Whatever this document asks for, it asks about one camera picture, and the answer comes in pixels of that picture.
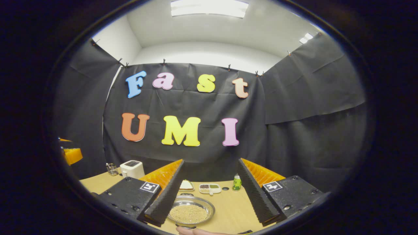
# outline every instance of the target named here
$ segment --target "ceiling light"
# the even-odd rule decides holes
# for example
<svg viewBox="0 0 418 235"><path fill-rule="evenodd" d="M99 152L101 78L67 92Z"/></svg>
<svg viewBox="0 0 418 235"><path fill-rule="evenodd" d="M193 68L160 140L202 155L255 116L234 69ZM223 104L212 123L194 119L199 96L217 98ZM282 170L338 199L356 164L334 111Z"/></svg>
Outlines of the ceiling light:
<svg viewBox="0 0 418 235"><path fill-rule="evenodd" d="M247 8L248 3L237 0L177 0L171 2L171 16L215 14L244 18Z"/></svg>
<svg viewBox="0 0 418 235"><path fill-rule="evenodd" d="M309 39L314 38L314 36L312 36L310 33L307 33L305 34L305 38L309 40Z"/></svg>
<svg viewBox="0 0 418 235"><path fill-rule="evenodd" d="M305 44L307 41L308 41L308 40L307 40L306 38L301 38L301 39L299 40L299 42L301 42L301 43L303 43L303 44Z"/></svg>

